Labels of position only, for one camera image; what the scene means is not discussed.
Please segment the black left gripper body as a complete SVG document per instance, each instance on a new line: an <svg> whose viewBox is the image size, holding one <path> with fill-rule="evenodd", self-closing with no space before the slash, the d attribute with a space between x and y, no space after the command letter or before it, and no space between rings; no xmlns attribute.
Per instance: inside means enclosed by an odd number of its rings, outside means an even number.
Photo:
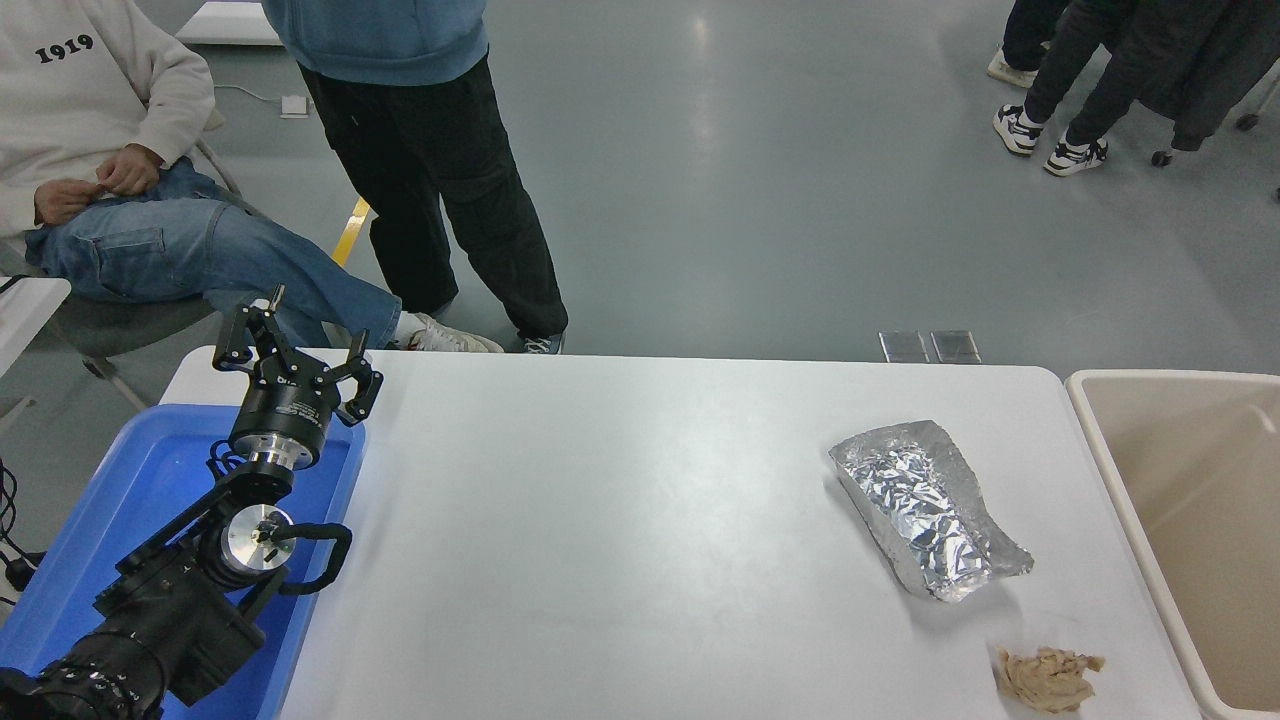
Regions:
<svg viewBox="0 0 1280 720"><path fill-rule="evenodd" d="M232 448L250 451L261 436L283 436L317 454L339 395L334 386L315 386L326 364L305 354L261 356L250 373L250 389L232 428Z"/></svg>

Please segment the person's right hand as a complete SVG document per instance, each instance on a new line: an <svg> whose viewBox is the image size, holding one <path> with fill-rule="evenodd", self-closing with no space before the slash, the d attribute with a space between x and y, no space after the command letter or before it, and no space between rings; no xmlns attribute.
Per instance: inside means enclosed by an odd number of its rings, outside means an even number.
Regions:
<svg viewBox="0 0 1280 720"><path fill-rule="evenodd" d="M42 183L35 191L35 223L63 225L81 214L105 188L83 179L60 178Z"/></svg>

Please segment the person's left hand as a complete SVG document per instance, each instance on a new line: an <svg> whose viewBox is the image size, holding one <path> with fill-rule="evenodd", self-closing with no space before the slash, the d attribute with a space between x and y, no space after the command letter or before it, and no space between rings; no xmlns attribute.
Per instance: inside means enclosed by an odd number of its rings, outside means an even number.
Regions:
<svg viewBox="0 0 1280 720"><path fill-rule="evenodd" d="M159 183L161 169L159 154L143 145L128 143L97 168L97 184L105 193L134 197Z"/></svg>

